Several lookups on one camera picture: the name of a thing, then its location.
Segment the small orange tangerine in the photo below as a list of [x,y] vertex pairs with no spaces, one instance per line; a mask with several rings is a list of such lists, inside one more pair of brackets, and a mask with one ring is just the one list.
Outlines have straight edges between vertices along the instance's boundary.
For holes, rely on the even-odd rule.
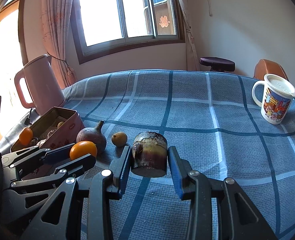
[[75,160],[87,154],[97,157],[98,150],[96,144],[91,141],[80,141],[72,146],[69,157],[71,160]]

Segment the small dark water chestnut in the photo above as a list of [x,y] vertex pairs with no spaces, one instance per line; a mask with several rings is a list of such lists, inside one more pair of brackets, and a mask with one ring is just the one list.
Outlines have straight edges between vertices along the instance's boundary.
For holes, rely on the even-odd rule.
[[39,138],[33,138],[30,141],[29,146],[36,146],[38,142],[39,142]]

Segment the large orange tangerine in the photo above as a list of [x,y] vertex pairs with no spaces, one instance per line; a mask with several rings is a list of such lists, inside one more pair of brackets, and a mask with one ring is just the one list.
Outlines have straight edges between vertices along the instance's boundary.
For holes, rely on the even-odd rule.
[[29,145],[33,137],[34,135],[32,129],[29,127],[25,127],[19,135],[19,142],[21,145],[27,146]]

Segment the brown sugarcane piece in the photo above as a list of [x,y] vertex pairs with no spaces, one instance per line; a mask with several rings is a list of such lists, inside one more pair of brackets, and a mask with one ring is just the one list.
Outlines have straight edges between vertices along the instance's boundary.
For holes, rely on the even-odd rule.
[[36,144],[36,146],[39,147],[39,148],[41,148],[42,145],[43,145],[45,142],[46,142],[46,139],[42,139],[42,140],[40,140],[40,141]]

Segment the dark round water chestnut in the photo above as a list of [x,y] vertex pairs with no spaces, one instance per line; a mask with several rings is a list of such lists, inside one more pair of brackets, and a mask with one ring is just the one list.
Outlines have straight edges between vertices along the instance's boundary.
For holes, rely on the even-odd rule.
[[49,130],[49,132],[47,133],[47,138],[49,138],[52,134],[55,133],[55,131],[57,130],[57,128],[51,128],[51,130]]

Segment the pink metal tin box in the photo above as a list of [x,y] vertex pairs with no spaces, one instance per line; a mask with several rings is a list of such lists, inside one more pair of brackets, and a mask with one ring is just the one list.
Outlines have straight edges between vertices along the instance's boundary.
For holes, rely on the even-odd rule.
[[[59,122],[64,121],[65,123],[57,128]],[[84,128],[83,121],[79,113],[76,110],[61,108],[61,107],[53,107],[43,116],[41,116],[34,124],[28,126],[32,129],[34,138],[39,138],[39,141],[42,139],[46,139],[46,142],[42,145],[41,148],[50,148],[51,150],[59,148],[61,146],[65,146],[71,144],[76,141],[77,135],[82,128]],[[57,128],[54,134],[52,134],[49,138],[47,138],[47,133],[51,128]],[[31,146],[23,146],[20,144],[19,140],[17,140],[10,151],[15,152],[22,150],[24,148],[29,148]],[[52,167],[46,175],[49,175],[54,169],[58,166]],[[30,174],[29,177],[17,177],[16,172],[11,170],[11,178],[13,181],[20,181],[26,179],[39,178],[37,174],[37,170]]]

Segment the purple passion fruit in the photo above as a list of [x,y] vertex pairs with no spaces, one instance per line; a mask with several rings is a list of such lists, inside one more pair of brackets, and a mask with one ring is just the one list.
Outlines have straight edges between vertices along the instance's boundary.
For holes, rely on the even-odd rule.
[[106,137],[102,133],[103,124],[104,124],[104,121],[101,120],[99,121],[96,127],[83,128],[78,133],[76,142],[91,141],[96,145],[98,154],[103,153],[107,144]]

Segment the small yellow-green fruit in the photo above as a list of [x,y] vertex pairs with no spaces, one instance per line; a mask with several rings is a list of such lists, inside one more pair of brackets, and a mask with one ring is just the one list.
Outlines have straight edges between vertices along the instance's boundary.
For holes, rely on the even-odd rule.
[[111,137],[111,142],[117,147],[123,147],[126,145],[128,136],[124,132],[114,133]]

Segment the pink electric kettle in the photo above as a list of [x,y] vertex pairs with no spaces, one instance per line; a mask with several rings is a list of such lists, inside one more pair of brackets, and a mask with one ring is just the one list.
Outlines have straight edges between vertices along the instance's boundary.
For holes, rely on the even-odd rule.
[[[14,84],[24,108],[35,108],[42,116],[53,107],[61,107],[65,104],[65,97],[51,68],[52,57],[43,54],[29,61],[15,75]],[[31,103],[25,100],[20,86],[20,80],[24,79]]]

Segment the blue plaid tablecloth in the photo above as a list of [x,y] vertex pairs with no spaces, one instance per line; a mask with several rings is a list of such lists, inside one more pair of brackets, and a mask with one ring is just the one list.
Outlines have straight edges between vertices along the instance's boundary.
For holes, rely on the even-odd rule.
[[179,156],[213,179],[234,178],[278,239],[295,238],[295,100],[279,125],[252,99],[254,79],[222,73],[126,71],[64,89],[85,125],[104,120],[106,137],[132,143],[159,132]]

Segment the white cartoon mug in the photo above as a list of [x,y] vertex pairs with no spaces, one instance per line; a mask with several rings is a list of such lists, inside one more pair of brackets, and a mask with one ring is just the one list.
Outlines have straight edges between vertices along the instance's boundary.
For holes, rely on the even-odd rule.
[[[263,86],[262,99],[256,97],[256,87]],[[295,87],[283,77],[265,74],[262,81],[256,81],[252,88],[252,98],[261,108],[262,117],[273,125],[284,119],[292,100],[295,98]]]

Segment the purple cushioned stool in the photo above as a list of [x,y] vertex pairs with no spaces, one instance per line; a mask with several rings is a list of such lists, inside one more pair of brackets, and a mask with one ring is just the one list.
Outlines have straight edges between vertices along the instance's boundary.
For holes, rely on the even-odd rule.
[[210,67],[212,72],[234,72],[235,62],[219,57],[201,57],[199,60],[203,66]]

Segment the pink curtain right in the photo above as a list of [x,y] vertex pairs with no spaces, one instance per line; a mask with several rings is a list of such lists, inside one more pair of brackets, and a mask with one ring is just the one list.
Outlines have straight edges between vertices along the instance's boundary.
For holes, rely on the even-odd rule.
[[185,44],[186,44],[186,68],[189,71],[200,71],[199,60],[194,44],[194,37],[190,24],[190,13],[188,0],[178,0],[180,10],[183,15],[184,28],[185,28]]

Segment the pink curtain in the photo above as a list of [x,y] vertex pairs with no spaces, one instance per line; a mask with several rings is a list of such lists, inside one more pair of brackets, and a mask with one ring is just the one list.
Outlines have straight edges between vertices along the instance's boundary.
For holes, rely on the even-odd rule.
[[188,0],[178,0],[180,10],[183,15],[184,28],[185,28],[185,44],[186,44],[186,68],[189,71],[200,71],[199,60],[194,44],[194,37],[190,24],[190,13]]
[[51,67],[60,88],[77,81],[66,60],[66,44],[73,0],[41,0],[43,44],[52,57]]

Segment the pink curtain left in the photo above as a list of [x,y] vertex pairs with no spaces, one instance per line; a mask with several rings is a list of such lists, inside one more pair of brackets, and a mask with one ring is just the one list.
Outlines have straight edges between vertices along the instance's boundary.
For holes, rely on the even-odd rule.
[[60,88],[77,81],[66,60],[66,44],[73,0],[41,0],[43,44],[52,57],[51,67]]

